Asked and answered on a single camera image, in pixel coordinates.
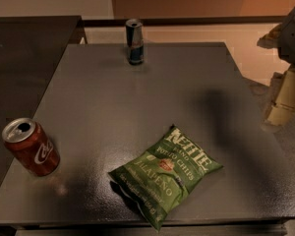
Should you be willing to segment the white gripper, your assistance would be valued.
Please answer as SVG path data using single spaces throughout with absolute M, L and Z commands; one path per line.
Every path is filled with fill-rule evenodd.
M 257 46 L 272 49 L 278 46 L 279 58 L 295 64 L 295 7 L 282 24 L 275 26 L 257 41 Z M 275 133 L 295 114 L 295 65 L 283 74 L 274 73 L 269 86 L 261 128 Z

